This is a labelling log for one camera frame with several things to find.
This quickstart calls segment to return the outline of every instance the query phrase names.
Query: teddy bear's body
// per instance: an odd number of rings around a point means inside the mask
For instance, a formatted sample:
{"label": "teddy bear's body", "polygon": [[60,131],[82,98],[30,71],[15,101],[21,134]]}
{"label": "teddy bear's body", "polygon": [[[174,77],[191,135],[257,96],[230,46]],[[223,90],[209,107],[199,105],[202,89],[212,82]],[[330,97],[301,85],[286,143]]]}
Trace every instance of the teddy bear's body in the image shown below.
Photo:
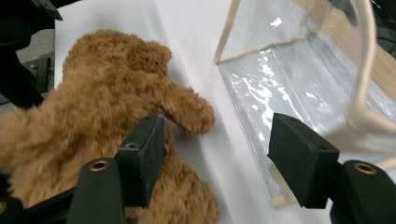
{"label": "teddy bear's body", "polygon": [[[135,35],[99,31],[83,36],[64,62],[64,80],[40,107],[0,118],[0,172],[12,195],[29,207],[74,187],[81,166],[114,157],[146,115],[163,111],[189,134],[207,132],[212,107],[167,77],[171,52]],[[165,125],[163,162],[150,208],[127,208],[143,223],[216,223],[209,186],[178,156]]]}

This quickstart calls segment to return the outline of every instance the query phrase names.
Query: plush toy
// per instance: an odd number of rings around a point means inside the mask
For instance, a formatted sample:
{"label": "plush toy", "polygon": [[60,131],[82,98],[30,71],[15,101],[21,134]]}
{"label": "plush toy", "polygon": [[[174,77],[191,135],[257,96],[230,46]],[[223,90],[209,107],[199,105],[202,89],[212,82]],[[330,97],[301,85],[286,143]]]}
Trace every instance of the plush toy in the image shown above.
{"label": "plush toy", "polygon": [[[39,107],[0,117],[0,172],[26,207],[77,184],[81,166],[114,157],[146,115],[163,112],[188,134],[206,133],[213,108],[167,75],[171,51],[136,35],[103,30],[84,35],[64,62],[64,79]],[[165,125],[163,162],[149,209],[126,208],[143,223],[216,223],[218,202],[175,150]]]}

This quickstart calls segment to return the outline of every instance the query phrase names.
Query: teddy bear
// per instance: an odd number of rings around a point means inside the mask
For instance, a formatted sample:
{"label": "teddy bear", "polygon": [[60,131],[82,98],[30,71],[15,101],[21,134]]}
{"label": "teddy bear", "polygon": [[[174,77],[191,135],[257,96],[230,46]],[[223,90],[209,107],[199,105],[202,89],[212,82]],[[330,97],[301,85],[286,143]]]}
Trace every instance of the teddy bear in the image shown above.
{"label": "teddy bear", "polygon": [[[163,112],[187,134],[207,133],[214,110],[192,88],[168,76],[170,49],[114,30],[81,37],[64,61],[63,82],[38,107],[0,117],[0,173],[9,192],[30,207],[73,188],[81,166],[112,158],[143,117]],[[143,223],[217,223],[210,187],[177,156],[165,123],[163,161],[148,209],[125,208]]]}

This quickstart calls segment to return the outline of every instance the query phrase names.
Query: table surface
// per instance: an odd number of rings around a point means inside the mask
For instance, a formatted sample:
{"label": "table surface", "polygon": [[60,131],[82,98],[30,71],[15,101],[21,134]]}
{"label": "table surface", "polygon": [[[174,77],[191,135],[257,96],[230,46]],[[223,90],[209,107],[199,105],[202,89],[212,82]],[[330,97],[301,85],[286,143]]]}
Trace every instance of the table surface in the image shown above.
{"label": "table surface", "polygon": [[76,40],[98,29],[157,40],[173,51],[171,78],[193,87],[213,105],[217,122],[210,133],[187,136],[174,127],[177,150],[207,181],[219,199],[220,223],[330,223],[326,210],[297,203],[274,209],[258,166],[248,148],[230,96],[213,56],[230,0],[83,0],[59,9],[56,21],[55,85]]}

